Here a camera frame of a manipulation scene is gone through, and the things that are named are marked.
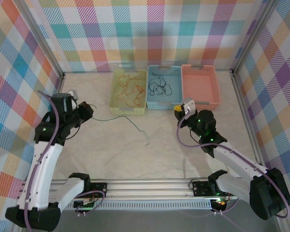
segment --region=blue basket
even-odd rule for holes
[[[166,84],[170,85],[172,93],[170,95],[159,94],[158,91],[151,92],[147,85],[147,107],[149,109],[172,110],[175,105],[180,105],[183,100],[182,77],[180,66],[148,66],[148,84],[153,83],[157,78],[153,73],[163,75]]]

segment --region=white floor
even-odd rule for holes
[[[230,75],[218,72],[218,79],[221,105],[213,111],[217,130],[255,160]],[[77,90],[78,103],[96,105],[94,117],[109,119],[114,117],[108,109],[111,81],[112,73],[68,73],[62,92]],[[146,109],[144,116],[129,118],[146,131],[149,139],[125,118],[109,122],[90,119],[74,138],[66,141],[53,179],[66,179],[73,172],[94,179],[114,179],[207,177],[217,170],[228,170],[201,149],[185,148],[177,142],[173,111]],[[181,130],[180,136],[186,144],[194,144],[187,128]]]

